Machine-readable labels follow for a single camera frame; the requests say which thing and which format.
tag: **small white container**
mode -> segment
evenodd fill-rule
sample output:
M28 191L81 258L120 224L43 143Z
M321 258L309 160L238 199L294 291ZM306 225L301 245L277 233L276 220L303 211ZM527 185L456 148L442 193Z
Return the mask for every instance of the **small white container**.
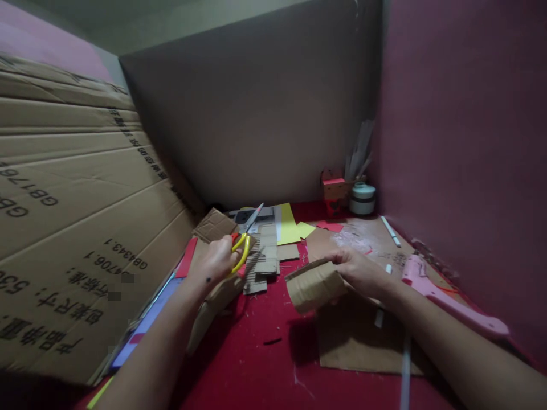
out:
M368 215L374 211L376 188L364 182L356 182L349 198L349 210L356 215Z

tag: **red table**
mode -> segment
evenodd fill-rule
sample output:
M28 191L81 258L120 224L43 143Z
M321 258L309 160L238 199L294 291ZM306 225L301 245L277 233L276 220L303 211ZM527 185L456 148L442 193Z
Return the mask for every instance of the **red table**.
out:
M297 223L326 218L321 202L292 208ZM304 243L298 246L301 259L282 262L266 293L240 295L231 315L215 319L181 369L172 408L399 408L400 376L320 367L314 317L297 314L283 280L307 263ZM277 338L282 340L263 344ZM452 401L442 380L412 378L411 409L450 409Z

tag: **hand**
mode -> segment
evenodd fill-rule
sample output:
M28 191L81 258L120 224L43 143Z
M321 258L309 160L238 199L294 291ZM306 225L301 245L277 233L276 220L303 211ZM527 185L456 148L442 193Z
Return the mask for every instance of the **hand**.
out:
M342 278L364 297L382 300L386 288L394 282L378 264L353 248L331 251L325 258L337 265Z
M203 255L195 274L207 283L218 284L232 271L241 258L242 250L232 253L232 238L225 235L222 239L213 241Z

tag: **large cardboard box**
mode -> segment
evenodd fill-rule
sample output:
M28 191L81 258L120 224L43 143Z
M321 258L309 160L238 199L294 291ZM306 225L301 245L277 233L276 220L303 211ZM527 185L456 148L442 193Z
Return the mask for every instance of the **large cardboard box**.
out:
M203 213L177 188L122 88L0 55L2 368L95 381Z

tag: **forearm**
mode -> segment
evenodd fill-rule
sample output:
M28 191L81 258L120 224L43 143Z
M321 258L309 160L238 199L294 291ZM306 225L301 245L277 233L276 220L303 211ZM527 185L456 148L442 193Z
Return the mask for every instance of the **forearm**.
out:
M382 302L410 330L469 409L545 408L547 380L402 282Z
M183 281L105 391L99 410L167 408L198 309L212 287L201 278Z

